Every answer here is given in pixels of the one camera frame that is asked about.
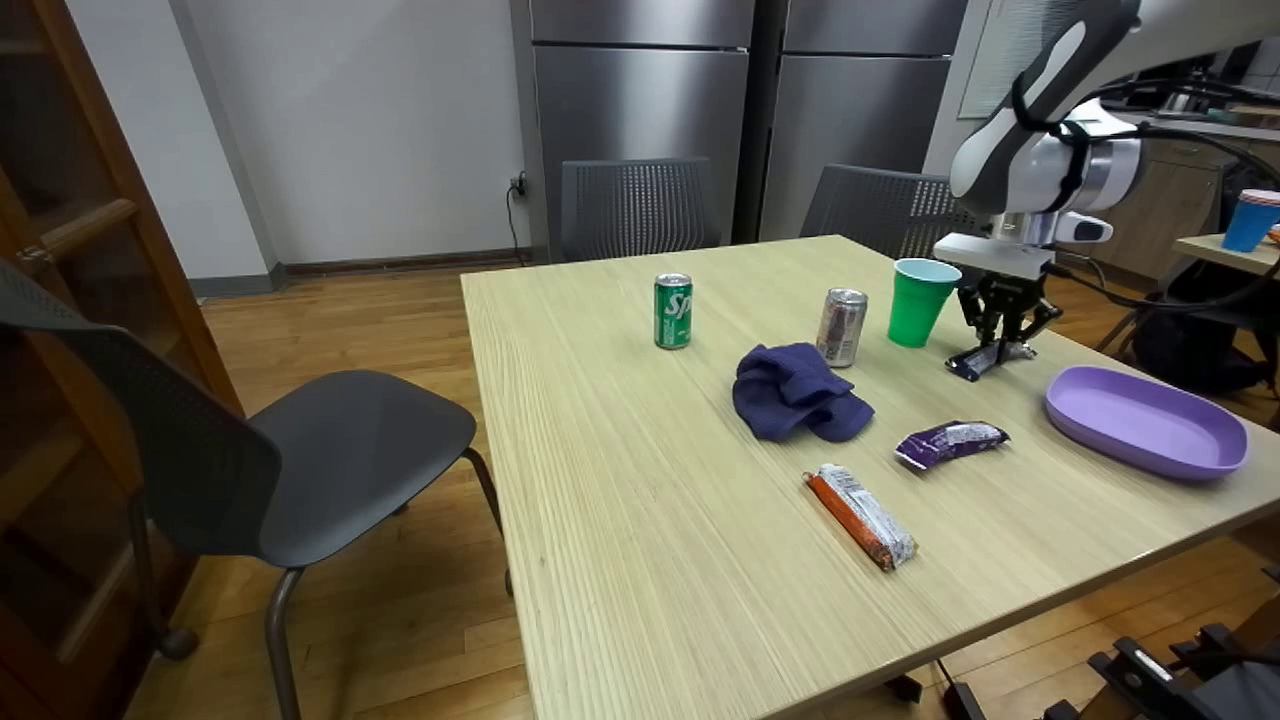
purple cloth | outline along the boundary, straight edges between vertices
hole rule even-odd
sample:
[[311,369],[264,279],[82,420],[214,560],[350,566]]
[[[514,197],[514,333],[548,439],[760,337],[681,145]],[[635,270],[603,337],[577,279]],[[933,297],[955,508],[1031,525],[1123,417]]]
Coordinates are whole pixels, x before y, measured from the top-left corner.
[[808,428],[838,445],[863,432],[874,417],[813,345],[757,345],[735,366],[732,408],[760,439],[788,439]]

green cup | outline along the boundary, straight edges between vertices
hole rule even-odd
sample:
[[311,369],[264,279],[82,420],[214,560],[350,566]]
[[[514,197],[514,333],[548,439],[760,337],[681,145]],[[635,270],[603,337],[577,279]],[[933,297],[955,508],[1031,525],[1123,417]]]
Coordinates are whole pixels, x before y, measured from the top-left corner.
[[958,270],[933,257],[905,257],[892,264],[889,341],[905,350],[929,345],[929,333],[958,284]]

wooden floor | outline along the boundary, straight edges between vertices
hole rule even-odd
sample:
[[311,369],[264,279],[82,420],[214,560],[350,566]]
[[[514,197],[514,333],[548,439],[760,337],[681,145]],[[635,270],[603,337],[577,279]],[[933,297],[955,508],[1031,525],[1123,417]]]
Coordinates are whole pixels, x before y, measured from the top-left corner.
[[[270,297],[206,300],[203,315],[243,408],[264,408],[331,369],[383,369],[478,417],[454,276],[499,264],[302,274]],[[1073,284],[1051,284],[1051,300],[1067,314],[1057,329],[1087,345],[1119,315]],[[1271,398],[1249,398],[1237,408],[1269,420]],[[270,579],[253,560],[199,560],[174,619],[203,643],[185,666],[156,660],[128,716],[270,716],[258,642]],[[988,716],[1022,720],[1051,700],[1085,705],[1101,689],[1085,660],[1117,638],[1162,653],[1167,642],[1195,638],[1207,619],[1237,625],[1269,598],[1261,555],[1224,538],[952,653],[944,666],[977,689]],[[286,632],[299,705],[311,720],[530,716],[514,604],[503,591],[503,546],[467,469],[449,472],[399,520],[308,573]],[[873,693],[832,698],[797,716],[944,716],[941,671],[913,675],[929,689],[917,708]]]

table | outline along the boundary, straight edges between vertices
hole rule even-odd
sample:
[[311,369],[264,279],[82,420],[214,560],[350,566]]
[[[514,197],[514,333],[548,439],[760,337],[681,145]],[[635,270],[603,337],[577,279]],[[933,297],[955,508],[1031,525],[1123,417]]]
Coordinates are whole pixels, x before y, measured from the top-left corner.
[[1269,270],[1276,270],[1276,261],[1280,261],[1276,244],[1261,244],[1250,253],[1227,253],[1219,234],[1214,235],[1181,235],[1173,247],[1181,257],[1224,264],[1224,270],[1250,274],[1250,276],[1269,276]]
[[[650,276],[690,274],[690,350],[650,350]],[[813,341],[832,284],[873,297],[855,369],[874,408],[853,445],[760,445],[732,412],[752,345]],[[955,300],[929,350],[884,341],[892,270],[838,241],[464,276],[484,432],[537,712],[765,716],[873,689],[1008,628],[1167,550],[1280,502],[1280,439],[1250,465],[1181,488],[1061,436],[1044,383],[1111,359],[1044,333],[1039,359],[964,383]],[[1001,454],[929,480],[892,450],[941,420],[990,420]],[[884,578],[803,493],[801,472],[853,469],[919,542]]]

purple tray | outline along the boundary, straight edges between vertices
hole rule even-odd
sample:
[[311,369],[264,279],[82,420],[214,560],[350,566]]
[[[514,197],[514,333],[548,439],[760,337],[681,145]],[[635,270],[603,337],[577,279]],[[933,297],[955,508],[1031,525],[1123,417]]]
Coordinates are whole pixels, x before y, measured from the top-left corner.
[[1249,432],[1224,408],[1106,369],[1067,369],[1044,393],[1047,420],[1131,469],[1212,486],[1249,455]]

